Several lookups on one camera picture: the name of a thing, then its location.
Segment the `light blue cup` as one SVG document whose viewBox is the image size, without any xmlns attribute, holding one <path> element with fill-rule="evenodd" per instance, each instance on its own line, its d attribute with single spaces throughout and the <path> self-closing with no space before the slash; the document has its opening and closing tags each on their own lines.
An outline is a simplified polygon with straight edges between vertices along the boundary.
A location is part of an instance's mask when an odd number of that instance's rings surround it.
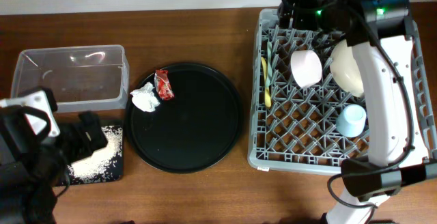
<svg viewBox="0 0 437 224">
<path fill-rule="evenodd" d="M 344 137 L 357 137 L 365 127 L 366 110 L 357 104 L 346 106 L 336 120 L 336 129 Z"/>
</svg>

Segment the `beige bowl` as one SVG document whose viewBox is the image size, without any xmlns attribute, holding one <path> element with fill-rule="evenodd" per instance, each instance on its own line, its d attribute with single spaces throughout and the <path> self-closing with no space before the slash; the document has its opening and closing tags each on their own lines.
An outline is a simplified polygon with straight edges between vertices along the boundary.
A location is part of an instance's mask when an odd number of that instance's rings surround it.
<svg viewBox="0 0 437 224">
<path fill-rule="evenodd" d="M 346 40 L 340 41 L 330 54 L 332 63 L 330 72 L 336 84 L 345 92 L 362 98 L 364 96 L 363 82 L 356 60 L 353 57 L 352 47 Z"/>
</svg>

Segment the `red snack wrapper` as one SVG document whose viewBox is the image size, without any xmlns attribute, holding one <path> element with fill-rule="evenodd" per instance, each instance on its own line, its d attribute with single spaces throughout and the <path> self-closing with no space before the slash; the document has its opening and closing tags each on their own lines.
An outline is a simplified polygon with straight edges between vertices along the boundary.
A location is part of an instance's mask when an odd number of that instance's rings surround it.
<svg viewBox="0 0 437 224">
<path fill-rule="evenodd" d="M 156 70 L 154 75 L 155 88 L 161 100 L 171 100 L 175 98 L 172 91 L 168 70 Z"/>
</svg>

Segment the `clear plastic bin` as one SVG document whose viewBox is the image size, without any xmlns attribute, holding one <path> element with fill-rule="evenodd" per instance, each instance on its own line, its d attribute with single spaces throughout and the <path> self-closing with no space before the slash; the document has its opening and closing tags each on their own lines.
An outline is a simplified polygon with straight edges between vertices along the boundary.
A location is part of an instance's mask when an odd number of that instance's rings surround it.
<svg viewBox="0 0 437 224">
<path fill-rule="evenodd" d="M 52 90 L 60 113 L 124 109 L 129 64 L 121 45 L 23 50 L 14 71 L 11 97 L 36 87 Z"/>
</svg>

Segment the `yellow plastic knife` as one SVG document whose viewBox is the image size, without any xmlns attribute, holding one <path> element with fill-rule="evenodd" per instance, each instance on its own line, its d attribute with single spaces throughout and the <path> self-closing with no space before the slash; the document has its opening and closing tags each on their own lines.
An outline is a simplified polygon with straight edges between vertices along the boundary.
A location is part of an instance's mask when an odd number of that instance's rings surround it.
<svg viewBox="0 0 437 224">
<path fill-rule="evenodd" d="M 267 80 L 268 80 L 267 63 L 263 57 L 261 57 L 261 63 L 262 63 L 262 70 L 264 76 L 264 104 L 266 105 L 266 108 L 269 109 L 272 106 L 272 103 L 271 103 L 269 86 L 267 84 Z"/>
</svg>

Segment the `pink cup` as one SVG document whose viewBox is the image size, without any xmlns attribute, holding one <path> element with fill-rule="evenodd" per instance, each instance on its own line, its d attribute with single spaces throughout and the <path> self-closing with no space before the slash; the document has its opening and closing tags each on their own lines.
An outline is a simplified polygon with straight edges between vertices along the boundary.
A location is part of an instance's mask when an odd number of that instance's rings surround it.
<svg viewBox="0 0 437 224">
<path fill-rule="evenodd" d="M 322 79 L 322 63 L 312 50 L 294 51 L 290 69 L 295 82 L 301 88 L 311 87 Z"/>
</svg>

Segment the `white tissue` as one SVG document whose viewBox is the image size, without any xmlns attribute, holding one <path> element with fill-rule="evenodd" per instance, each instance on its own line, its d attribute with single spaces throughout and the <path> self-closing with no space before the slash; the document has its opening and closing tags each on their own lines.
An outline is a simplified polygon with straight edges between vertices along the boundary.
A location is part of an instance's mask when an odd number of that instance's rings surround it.
<svg viewBox="0 0 437 224">
<path fill-rule="evenodd" d="M 154 95 L 154 86 L 147 82 L 143 87 L 131 91 L 132 103 L 143 112 L 154 112 L 160 104 Z"/>
</svg>

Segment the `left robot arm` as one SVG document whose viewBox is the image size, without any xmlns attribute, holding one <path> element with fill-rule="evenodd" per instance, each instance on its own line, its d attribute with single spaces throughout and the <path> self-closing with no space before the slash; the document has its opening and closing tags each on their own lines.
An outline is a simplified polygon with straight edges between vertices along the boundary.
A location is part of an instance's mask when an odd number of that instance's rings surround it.
<svg viewBox="0 0 437 224">
<path fill-rule="evenodd" d="M 1 100 L 1 222 L 54 223 L 68 166 L 107 146 L 96 113 L 79 113 L 75 123 L 57 124 L 51 89 L 36 87 Z"/>
</svg>

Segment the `black round tray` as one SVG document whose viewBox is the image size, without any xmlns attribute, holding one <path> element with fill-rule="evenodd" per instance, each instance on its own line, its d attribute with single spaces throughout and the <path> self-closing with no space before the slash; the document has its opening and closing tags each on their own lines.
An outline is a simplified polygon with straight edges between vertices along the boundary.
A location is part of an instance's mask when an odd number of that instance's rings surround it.
<svg viewBox="0 0 437 224">
<path fill-rule="evenodd" d="M 168 72 L 174 98 L 152 112 L 129 100 L 124 132 L 137 155 L 154 168 L 194 173 L 213 166 L 242 133 L 242 101 L 233 83 L 203 64 L 177 63 Z"/>
</svg>

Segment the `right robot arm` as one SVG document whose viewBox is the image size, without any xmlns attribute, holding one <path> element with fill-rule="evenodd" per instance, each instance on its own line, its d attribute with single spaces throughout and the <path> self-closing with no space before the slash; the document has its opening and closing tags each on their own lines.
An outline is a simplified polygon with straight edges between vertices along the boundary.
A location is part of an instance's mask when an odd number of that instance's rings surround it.
<svg viewBox="0 0 437 224">
<path fill-rule="evenodd" d="M 423 138 L 412 67 L 416 31 L 409 0 L 281 0 L 281 27 L 342 31 L 363 82 L 369 145 L 345 159 L 345 186 L 323 223 L 370 223 L 403 187 L 436 178 L 436 151 Z"/>
</svg>

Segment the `grey dishwasher rack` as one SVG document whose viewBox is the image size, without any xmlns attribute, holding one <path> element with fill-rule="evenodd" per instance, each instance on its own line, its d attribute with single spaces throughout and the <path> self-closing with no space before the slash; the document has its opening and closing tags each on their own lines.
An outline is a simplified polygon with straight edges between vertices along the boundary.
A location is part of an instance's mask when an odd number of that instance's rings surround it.
<svg viewBox="0 0 437 224">
<path fill-rule="evenodd" d="M 262 10 L 255 31 L 253 91 L 249 164 L 257 168 L 320 175 L 337 175 L 345 159 L 365 156 L 369 145 L 369 122 L 357 137 L 344 137 L 336 129 L 343 109 L 357 104 L 366 110 L 365 98 L 343 91 L 330 72 L 330 54 L 342 40 L 337 32 L 320 35 L 315 31 L 281 29 L 278 12 Z M 269 87 L 272 106 L 264 104 L 264 76 L 261 57 L 267 63 L 267 42 L 272 42 L 272 83 Z M 423 138 L 436 151 L 436 126 L 427 87 L 419 37 L 413 55 L 414 88 L 420 93 L 417 102 Z M 322 79 L 308 88 L 295 82 L 291 67 L 294 51 L 314 51 L 322 63 Z"/>
</svg>

